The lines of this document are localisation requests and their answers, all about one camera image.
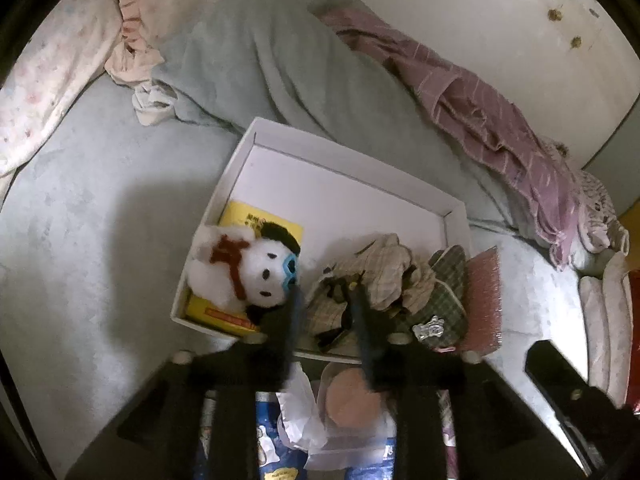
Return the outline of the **white folded bedding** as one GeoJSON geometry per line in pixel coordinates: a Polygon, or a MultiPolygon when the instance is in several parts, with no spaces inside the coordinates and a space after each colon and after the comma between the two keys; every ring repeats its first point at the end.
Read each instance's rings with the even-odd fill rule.
{"type": "Polygon", "coordinates": [[[639,404],[639,303],[627,256],[628,230],[604,184],[579,173],[579,235],[594,269],[579,282],[588,342],[588,379],[621,408],[639,404]]]}

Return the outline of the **purple pump bottle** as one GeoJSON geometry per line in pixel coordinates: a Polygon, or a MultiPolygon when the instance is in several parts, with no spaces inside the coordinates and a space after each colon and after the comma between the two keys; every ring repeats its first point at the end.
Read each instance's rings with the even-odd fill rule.
{"type": "Polygon", "coordinates": [[[442,440],[445,445],[446,474],[448,480],[459,478],[456,433],[454,432],[454,414],[448,390],[440,390],[438,398],[440,417],[442,418],[442,440]]]}

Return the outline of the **purple striped cloth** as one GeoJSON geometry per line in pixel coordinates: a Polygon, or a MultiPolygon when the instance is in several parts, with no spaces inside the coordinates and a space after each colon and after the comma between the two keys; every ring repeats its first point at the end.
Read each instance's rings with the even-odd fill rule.
{"type": "Polygon", "coordinates": [[[429,122],[518,193],[534,237],[549,247],[550,261],[558,268],[568,265],[577,234],[577,185],[558,150],[533,132],[517,106],[374,14],[341,8],[322,14],[321,21],[353,51],[397,77],[429,122]]]}

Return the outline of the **blue mask packet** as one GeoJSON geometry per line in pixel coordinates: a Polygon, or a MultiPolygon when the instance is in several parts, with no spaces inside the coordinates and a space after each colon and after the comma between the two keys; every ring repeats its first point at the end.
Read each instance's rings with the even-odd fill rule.
{"type": "MultiPolygon", "coordinates": [[[[205,479],[208,461],[210,434],[216,408],[216,392],[206,393],[200,426],[200,442],[196,451],[194,478],[205,479]]],[[[282,441],[278,422],[280,404],[275,393],[256,394],[257,455],[260,478],[281,480],[307,479],[305,469],[307,453],[288,448],[282,441]]]]}

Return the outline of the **white small cloth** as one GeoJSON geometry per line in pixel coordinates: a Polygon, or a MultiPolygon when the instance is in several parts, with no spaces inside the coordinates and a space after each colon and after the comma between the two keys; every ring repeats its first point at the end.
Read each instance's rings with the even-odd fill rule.
{"type": "Polygon", "coordinates": [[[142,126],[154,126],[174,118],[177,93],[161,81],[145,81],[134,87],[131,102],[142,126]]]}

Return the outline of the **white snowman plush toy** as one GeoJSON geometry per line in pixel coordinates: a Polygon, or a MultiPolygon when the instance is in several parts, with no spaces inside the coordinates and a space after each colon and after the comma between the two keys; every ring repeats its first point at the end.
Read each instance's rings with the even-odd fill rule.
{"type": "Polygon", "coordinates": [[[249,306],[285,304],[298,278],[300,246],[284,226],[199,226],[186,263],[195,296],[239,314],[249,306]]]}

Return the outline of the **grey-green blanket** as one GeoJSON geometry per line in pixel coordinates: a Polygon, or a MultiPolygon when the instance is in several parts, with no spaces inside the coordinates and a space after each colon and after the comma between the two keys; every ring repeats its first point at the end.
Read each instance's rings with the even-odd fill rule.
{"type": "Polygon", "coordinates": [[[330,0],[218,0],[161,46],[153,78],[185,122],[257,117],[330,139],[465,203],[472,226],[516,227],[510,190],[424,118],[380,63],[352,52],[312,12],[330,0]]]}

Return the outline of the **green plaid pouch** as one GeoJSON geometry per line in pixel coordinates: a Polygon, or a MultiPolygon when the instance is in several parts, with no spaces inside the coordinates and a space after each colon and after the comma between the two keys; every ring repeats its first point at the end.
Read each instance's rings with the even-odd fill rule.
{"type": "Polygon", "coordinates": [[[393,317],[396,330],[430,349],[454,348],[469,328],[463,304],[468,284],[464,249],[452,245],[416,263],[393,317]]]}

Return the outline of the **pink floral pillow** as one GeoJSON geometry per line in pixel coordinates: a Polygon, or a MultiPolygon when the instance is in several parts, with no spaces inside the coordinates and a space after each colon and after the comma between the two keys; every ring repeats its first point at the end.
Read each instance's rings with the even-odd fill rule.
{"type": "Polygon", "coordinates": [[[47,142],[85,86],[103,72],[122,26],[116,0],[61,0],[1,89],[1,174],[47,142]]]}

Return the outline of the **yellow book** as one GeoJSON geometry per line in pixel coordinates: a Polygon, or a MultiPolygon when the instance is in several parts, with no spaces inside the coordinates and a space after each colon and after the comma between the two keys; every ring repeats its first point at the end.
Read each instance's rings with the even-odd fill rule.
{"type": "Polygon", "coordinates": [[[299,274],[304,228],[232,200],[216,224],[198,227],[178,293],[176,318],[244,336],[288,299],[299,274]]]}

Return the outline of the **beige plaid cloth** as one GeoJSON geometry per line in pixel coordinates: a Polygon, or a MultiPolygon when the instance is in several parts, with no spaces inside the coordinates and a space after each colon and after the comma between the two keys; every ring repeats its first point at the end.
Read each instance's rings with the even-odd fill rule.
{"type": "Polygon", "coordinates": [[[307,308],[307,332],[321,353],[347,353],[356,348],[348,308],[353,284],[363,285],[372,309],[401,321],[427,306],[435,292],[436,274],[396,234],[380,235],[327,266],[311,289],[307,308]]]}

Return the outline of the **white cardboard box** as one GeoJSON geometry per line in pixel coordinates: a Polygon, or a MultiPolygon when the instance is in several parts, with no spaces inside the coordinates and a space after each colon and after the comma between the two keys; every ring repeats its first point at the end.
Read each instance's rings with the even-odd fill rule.
{"type": "Polygon", "coordinates": [[[302,236],[302,286],[322,266],[395,233],[423,257],[471,249],[464,203],[439,188],[320,136],[255,118],[224,168],[204,223],[230,219],[239,203],[251,219],[283,221],[302,236]]]}

